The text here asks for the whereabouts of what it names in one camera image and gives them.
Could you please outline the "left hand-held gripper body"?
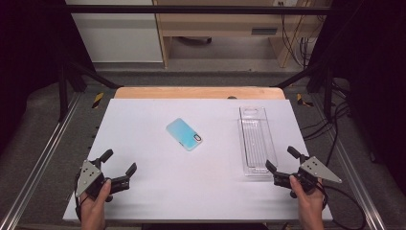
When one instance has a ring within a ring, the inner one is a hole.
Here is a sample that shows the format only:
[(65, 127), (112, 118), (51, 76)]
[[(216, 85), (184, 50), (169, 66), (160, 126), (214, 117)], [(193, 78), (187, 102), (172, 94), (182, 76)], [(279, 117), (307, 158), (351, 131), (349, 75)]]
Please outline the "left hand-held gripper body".
[(106, 180), (107, 177), (104, 176), (102, 167), (98, 169), (95, 166), (95, 160), (84, 160), (79, 170), (76, 199), (79, 199), (83, 193), (87, 193), (92, 199), (95, 199)]

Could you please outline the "wooden table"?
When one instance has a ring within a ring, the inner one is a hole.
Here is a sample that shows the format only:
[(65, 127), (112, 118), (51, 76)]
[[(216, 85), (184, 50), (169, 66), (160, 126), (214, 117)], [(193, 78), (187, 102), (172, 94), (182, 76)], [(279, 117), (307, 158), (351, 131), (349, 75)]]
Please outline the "wooden table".
[(243, 100), (284, 100), (278, 87), (227, 86), (137, 86), (121, 87), (115, 99), (230, 99)]

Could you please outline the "white board sheet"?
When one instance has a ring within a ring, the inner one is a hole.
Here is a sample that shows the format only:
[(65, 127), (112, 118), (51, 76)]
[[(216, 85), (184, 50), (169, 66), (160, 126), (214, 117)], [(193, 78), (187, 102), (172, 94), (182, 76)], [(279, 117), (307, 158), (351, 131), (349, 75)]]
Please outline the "white board sheet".
[[(113, 150), (102, 165), (108, 177), (135, 163), (127, 191), (105, 206), (110, 220), (130, 222), (263, 222), (296, 219), (296, 199), (271, 178), (244, 174), (239, 142), (239, 108), (265, 108), (278, 169), (294, 173), (299, 162), (287, 148), (306, 153), (288, 100), (130, 100), (109, 102), (90, 158)], [(183, 119), (203, 139), (185, 150), (166, 131)]]

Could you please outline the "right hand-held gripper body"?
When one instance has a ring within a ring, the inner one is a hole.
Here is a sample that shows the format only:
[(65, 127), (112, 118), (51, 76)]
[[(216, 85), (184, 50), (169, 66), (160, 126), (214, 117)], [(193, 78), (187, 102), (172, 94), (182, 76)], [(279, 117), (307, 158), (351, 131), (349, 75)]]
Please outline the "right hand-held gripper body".
[(342, 182), (341, 178), (315, 156), (301, 155), (299, 161), (300, 167), (297, 172), (293, 173), (293, 176), (297, 178), (306, 193), (316, 188), (319, 178), (336, 183)]

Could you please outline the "white cabinet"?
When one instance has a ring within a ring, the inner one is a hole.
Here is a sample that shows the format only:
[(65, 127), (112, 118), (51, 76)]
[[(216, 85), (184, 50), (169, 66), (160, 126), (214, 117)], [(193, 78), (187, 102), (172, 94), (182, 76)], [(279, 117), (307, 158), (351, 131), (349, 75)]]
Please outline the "white cabinet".
[(153, 13), (73, 13), (93, 62), (162, 62)]

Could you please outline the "black metal frame bar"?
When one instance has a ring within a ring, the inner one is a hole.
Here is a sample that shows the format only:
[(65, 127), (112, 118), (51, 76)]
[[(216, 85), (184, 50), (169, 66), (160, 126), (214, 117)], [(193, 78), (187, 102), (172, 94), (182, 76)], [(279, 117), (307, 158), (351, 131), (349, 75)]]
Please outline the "black metal frame bar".
[(66, 5), (62, 8), (71, 13), (333, 14), (330, 8), (305, 7)]

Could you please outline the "wooden desk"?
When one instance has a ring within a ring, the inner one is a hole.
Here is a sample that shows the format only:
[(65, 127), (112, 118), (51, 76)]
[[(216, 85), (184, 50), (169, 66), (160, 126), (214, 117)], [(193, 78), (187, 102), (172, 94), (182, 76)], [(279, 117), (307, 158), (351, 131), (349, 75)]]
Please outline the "wooden desk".
[[(152, 0), (155, 6), (330, 7), (333, 0)], [(269, 39), (281, 68), (293, 57), (300, 38), (314, 38), (323, 28), (322, 15), (158, 13), (164, 59), (172, 37), (259, 36)], [(275, 35), (252, 35), (253, 28), (278, 28)]]

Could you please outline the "grey label plate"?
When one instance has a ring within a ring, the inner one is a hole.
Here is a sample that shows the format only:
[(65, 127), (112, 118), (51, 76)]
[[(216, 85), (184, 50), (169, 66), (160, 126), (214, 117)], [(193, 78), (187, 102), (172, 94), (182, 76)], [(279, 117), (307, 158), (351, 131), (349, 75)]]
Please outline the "grey label plate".
[(278, 28), (253, 28), (251, 35), (276, 35)]

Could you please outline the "black curtain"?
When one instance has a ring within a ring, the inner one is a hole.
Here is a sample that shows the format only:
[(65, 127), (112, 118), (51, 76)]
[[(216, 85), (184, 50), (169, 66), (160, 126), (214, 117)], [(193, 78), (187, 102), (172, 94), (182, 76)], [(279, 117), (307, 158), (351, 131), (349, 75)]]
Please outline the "black curtain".
[(331, 0), (334, 9), (321, 30), (311, 61), (342, 30), (330, 67), (350, 83), (355, 108), (373, 151), (406, 194), (406, 0)]
[(0, 154), (26, 111), (28, 97), (57, 82), (56, 62), (31, 15), (39, 4), (66, 0), (0, 0)]

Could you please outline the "clear plastic tray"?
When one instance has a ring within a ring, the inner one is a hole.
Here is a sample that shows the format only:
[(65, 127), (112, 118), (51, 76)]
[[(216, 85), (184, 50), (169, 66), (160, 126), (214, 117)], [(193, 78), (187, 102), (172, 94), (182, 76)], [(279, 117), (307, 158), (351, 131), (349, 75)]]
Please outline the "clear plastic tray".
[(265, 163), (269, 160), (278, 165), (278, 160), (265, 108), (241, 106), (237, 123), (244, 174), (249, 177), (271, 176)]

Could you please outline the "person's right hand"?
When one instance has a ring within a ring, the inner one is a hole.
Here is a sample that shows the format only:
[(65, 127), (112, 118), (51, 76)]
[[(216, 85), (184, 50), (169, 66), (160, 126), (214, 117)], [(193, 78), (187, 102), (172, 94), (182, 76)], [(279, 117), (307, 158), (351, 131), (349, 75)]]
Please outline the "person's right hand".
[(324, 201), (323, 193), (318, 189), (306, 193), (299, 180), (293, 175), (289, 176), (289, 180), (291, 188), (298, 199), (299, 214), (311, 217), (321, 216)]

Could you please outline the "person's left hand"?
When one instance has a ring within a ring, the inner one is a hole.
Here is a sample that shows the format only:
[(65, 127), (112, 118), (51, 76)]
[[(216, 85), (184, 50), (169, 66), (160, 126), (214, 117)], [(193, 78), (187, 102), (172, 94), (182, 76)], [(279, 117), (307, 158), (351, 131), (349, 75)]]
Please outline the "person's left hand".
[(92, 199), (87, 193), (83, 193), (79, 197), (81, 219), (89, 219), (90, 217), (104, 217), (104, 203), (110, 196), (111, 180), (107, 179), (102, 185), (99, 195)]

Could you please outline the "aluminium rail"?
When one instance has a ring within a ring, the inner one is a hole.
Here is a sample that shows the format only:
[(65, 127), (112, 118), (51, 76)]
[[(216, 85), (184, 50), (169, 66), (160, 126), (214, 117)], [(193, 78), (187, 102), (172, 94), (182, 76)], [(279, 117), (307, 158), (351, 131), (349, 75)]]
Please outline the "aluminium rail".
[[(324, 98), (318, 94), (311, 94), (310, 97), (314, 102), (318, 113), (323, 119), (326, 119), (326, 116), (323, 114)], [(346, 181), (353, 193), (353, 197), (365, 215), (365, 220), (369, 226), (369, 229), (387, 230), (382, 217), (377, 211), (372, 198), (367, 191), (365, 183), (362, 181), (361, 176), (356, 170), (354, 164), (351, 162), (348, 152), (339, 138), (338, 120), (348, 111), (349, 106), (346, 102), (337, 103), (331, 108), (332, 126), (331, 129), (327, 131), (327, 136), (331, 141), (331, 147), (328, 155), (335, 155), (338, 159), (338, 162), (340, 163), (346, 177)]]
[(34, 168), (20, 190), (17, 198), (15, 199), (12, 207), (7, 212), (5, 217), (0, 221), (0, 230), (14, 230), (17, 223), (21, 219), (29, 201), (31, 200), (34, 191), (43, 176), (51, 158), (53, 157), (58, 144), (68, 127), (77, 107), (81, 93), (74, 93), (72, 100), (69, 102), (68, 111), (65, 117), (57, 123), (51, 137), (49, 138), (45, 148), (41, 152)]

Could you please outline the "black metal frame stand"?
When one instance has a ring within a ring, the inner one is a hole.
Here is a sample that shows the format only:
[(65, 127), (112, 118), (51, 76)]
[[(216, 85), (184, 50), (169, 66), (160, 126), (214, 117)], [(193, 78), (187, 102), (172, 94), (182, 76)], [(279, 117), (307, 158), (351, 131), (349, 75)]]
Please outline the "black metal frame stand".
[(309, 93), (317, 93), (321, 86), (324, 87), (323, 114), (326, 116), (327, 120), (331, 122), (333, 72), (328, 64), (322, 63), (321, 61), (315, 62), (293, 77), (276, 84), (276, 87), (284, 89), (304, 77), (310, 77), (306, 86)]
[(111, 89), (118, 89), (120, 86), (110, 80), (98, 75), (95, 71), (86, 68), (74, 61), (62, 61), (57, 65), (58, 90), (59, 90), (59, 121), (62, 122), (68, 114), (67, 81), (71, 83), (76, 92), (83, 92), (87, 84), (82, 76), (107, 86)]

